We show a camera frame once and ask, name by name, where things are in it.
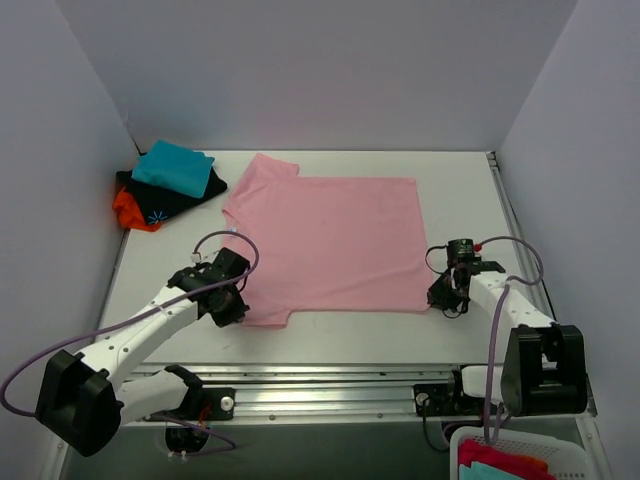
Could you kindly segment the pink t-shirt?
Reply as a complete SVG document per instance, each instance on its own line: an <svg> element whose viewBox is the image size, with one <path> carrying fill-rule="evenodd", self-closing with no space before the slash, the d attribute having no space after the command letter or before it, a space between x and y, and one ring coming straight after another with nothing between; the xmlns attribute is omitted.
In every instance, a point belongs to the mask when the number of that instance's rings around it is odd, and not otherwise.
<svg viewBox="0 0 640 480"><path fill-rule="evenodd" d="M298 311L417 313L432 274L412 178L303 177L256 155L222 213L227 248L260 256L242 294L245 324L284 327Z"/></svg>

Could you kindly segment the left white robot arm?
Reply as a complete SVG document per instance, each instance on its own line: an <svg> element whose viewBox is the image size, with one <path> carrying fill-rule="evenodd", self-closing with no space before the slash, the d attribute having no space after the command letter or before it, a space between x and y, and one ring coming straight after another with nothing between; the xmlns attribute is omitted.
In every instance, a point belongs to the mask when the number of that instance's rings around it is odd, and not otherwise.
<svg viewBox="0 0 640 480"><path fill-rule="evenodd" d="M205 316L219 327L241 322L249 307L237 285L250 271L249 260L223 248L212 261L174 273L130 325L75 354L56 352L45 367L36 420L88 457L128 423L156 414L179 420L199 414L203 382L186 368L172 364L138 380L130 375Z"/></svg>

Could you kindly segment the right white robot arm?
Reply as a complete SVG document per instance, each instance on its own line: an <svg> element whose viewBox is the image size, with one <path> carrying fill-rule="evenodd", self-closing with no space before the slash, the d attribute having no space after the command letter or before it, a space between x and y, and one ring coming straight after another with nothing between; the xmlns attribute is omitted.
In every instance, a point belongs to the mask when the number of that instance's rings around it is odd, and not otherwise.
<svg viewBox="0 0 640 480"><path fill-rule="evenodd" d="M480 399L514 416L581 414L589 401L584 339L573 325L537 309L496 261L481 256L483 242L455 239L442 245L446 267L427 292L430 307L454 318L472 306L490 314L488 359L463 366L444 388L444 400L464 413Z"/></svg>

